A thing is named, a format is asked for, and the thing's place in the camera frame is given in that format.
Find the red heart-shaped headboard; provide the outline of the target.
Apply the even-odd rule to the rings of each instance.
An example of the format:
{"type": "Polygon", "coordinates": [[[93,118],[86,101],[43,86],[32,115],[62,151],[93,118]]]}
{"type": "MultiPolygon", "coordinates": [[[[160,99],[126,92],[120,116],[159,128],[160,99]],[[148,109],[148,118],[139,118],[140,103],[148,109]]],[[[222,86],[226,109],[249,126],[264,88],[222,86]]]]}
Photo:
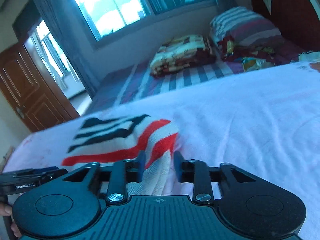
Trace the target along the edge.
{"type": "Polygon", "coordinates": [[[281,35],[306,51],[319,51],[319,0],[251,0],[281,35]]]}

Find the blue-grey left curtain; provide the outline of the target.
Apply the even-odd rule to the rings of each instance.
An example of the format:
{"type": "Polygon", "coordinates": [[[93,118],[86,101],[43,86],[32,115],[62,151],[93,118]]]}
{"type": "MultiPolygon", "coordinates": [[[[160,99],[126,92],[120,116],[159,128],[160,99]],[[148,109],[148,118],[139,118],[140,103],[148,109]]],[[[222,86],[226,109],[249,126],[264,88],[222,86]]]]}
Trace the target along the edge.
{"type": "Polygon", "coordinates": [[[98,80],[91,71],[91,64],[81,51],[79,35],[72,26],[69,2],[66,0],[34,0],[34,3],[53,38],[80,77],[89,96],[95,96],[98,80]]]}

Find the striped purple bed sheet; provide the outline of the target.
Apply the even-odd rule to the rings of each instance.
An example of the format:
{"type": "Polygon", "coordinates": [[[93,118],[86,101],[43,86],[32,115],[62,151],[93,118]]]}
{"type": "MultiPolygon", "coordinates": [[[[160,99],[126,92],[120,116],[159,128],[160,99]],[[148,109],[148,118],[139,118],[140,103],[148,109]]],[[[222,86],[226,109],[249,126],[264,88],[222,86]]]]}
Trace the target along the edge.
{"type": "MultiPolygon", "coordinates": [[[[305,50],[285,40],[274,49],[276,66],[297,62],[305,50]]],[[[214,50],[216,61],[197,67],[185,68],[174,74],[155,77],[150,74],[148,62],[111,72],[103,79],[86,114],[138,101],[172,90],[198,85],[234,74],[244,73],[241,63],[225,62],[219,49],[214,50]]]]}

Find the pink floral bed quilt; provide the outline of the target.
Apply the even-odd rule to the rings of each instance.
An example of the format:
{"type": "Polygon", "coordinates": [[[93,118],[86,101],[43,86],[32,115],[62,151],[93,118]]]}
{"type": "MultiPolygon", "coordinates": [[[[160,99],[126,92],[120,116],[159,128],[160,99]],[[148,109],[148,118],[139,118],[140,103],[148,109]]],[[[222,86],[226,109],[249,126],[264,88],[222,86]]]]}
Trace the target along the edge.
{"type": "Polygon", "coordinates": [[[169,120],[174,150],[209,166],[231,163],[297,195],[302,239],[319,239],[319,63],[232,75],[94,113],[169,120]]]}

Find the striped cat sweater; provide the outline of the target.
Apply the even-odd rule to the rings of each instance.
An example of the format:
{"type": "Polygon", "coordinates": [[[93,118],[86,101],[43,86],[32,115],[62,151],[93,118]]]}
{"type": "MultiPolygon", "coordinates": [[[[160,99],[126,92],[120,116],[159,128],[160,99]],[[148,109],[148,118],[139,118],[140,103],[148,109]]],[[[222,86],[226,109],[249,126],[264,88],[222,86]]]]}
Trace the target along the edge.
{"type": "Polygon", "coordinates": [[[70,171],[86,163],[111,166],[116,161],[146,155],[140,183],[129,183],[128,193],[160,195],[169,175],[178,127],[170,120],[147,114],[115,119],[88,118],[75,134],[62,165],[70,171]]]}

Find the folded cartoon blanket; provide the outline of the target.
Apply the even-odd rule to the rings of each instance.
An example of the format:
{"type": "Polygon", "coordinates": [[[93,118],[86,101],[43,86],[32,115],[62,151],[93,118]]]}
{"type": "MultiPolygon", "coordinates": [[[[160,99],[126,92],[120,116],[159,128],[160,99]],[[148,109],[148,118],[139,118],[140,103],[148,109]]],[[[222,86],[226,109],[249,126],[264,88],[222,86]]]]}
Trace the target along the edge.
{"type": "Polygon", "coordinates": [[[216,55],[208,37],[186,35],[173,38],[160,46],[150,61],[150,74],[159,77],[215,61],[216,55]]]}

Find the red patterned cloth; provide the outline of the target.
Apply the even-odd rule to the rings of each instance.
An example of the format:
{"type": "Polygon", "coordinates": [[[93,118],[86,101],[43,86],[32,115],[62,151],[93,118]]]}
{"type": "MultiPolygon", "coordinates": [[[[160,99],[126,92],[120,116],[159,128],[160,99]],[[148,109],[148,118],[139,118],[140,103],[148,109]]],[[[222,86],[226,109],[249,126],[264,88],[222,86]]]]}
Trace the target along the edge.
{"type": "Polygon", "coordinates": [[[217,43],[221,59],[225,62],[241,63],[244,72],[276,66],[274,49],[266,46],[241,46],[232,36],[226,36],[217,43]]]}

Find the brown wooden door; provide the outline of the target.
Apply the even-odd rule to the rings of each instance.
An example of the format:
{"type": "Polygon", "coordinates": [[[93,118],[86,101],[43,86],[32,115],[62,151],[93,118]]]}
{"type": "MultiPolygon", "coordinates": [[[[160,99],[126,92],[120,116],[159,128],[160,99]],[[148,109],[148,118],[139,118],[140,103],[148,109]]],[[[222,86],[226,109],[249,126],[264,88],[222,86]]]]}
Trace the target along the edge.
{"type": "Polygon", "coordinates": [[[25,119],[17,115],[31,132],[79,117],[56,83],[43,78],[22,43],[1,52],[1,91],[16,114],[16,107],[25,105],[25,119]]]}

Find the striped pillow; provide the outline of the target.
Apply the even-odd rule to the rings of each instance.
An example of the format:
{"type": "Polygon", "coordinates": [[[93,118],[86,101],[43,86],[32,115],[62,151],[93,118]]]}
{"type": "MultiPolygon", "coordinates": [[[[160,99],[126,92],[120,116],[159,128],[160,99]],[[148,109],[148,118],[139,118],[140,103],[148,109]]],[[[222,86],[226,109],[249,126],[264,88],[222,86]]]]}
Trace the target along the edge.
{"type": "Polygon", "coordinates": [[[236,44],[244,47],[276,47],[285,42],[270,20],[246,7],[234,7],[215,16],[210,23],[210,36],[215,44],[232,37],[236,44]]]}

